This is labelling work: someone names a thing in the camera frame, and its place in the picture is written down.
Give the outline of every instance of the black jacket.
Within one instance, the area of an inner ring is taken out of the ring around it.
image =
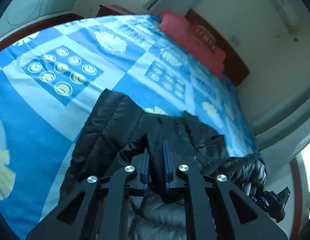
[[[90,175],[112,175],[147,146],[151,190],[144,198],[130,197],[128,239],[186,239],[183,200],[166,199],[161,191],[164,139],[171,152],[182,156],[183,163],[208,176],[223,172],[247,193],[251,187],[262,188],[266,182],[259,155],[229,158],[224,136],[197,117],[187,112],[181,117],[149,114],[128,96],[105,90],[79,136],[60,188],[60,200],[77,182]]]

